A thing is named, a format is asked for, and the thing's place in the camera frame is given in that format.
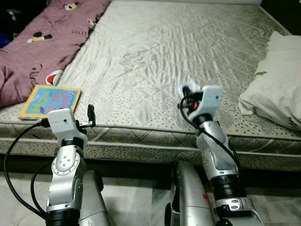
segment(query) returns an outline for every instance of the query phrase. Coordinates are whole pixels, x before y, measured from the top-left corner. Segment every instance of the mattress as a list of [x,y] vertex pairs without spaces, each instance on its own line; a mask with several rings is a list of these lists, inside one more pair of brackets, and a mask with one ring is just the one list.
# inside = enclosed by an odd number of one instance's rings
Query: mattress
[[[194,129],[177,109],[177,83],[194,80],[223,85],[214,119],[243,167],[300,170],[301,133],[256,114],[243,117],[238,107],[273,31],[286,35],[255,5],[113,1],[58,84],[82,89],[79,121],[95,106],[86,157],[200,164]],[[30,123],[17,119],[22,106],[0,110],[2,153]],[[15,153],[53,155],[54,145],[49,129],[35,129]]]

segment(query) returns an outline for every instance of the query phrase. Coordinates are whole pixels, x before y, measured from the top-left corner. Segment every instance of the book cover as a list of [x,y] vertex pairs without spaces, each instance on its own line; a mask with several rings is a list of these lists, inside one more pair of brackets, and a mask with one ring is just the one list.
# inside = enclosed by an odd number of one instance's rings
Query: book cover
[[19,114],[20,119],[46,118],[47,113],[60,108],[74,111],[79,100],[80,89],[36,85]]

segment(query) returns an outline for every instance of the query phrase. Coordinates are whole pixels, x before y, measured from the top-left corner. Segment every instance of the floor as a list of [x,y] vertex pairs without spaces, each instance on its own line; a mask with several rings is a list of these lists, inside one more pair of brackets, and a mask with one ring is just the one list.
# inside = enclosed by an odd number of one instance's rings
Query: floor
[[[11,173],[11,180],[19,194],[28,202],[31,174]],[[50,175],[39,175],[36,196],[46,206]],[[165,183],[128,178],[103,178],[102,192],[115,226],[164,226],[164,209],[169,203]],[[301,226],[301,189],[246,189],[265,223],[265,226]],[[40,226],[44,221],[29,212],[14,198],[0,173],[0,225]]]

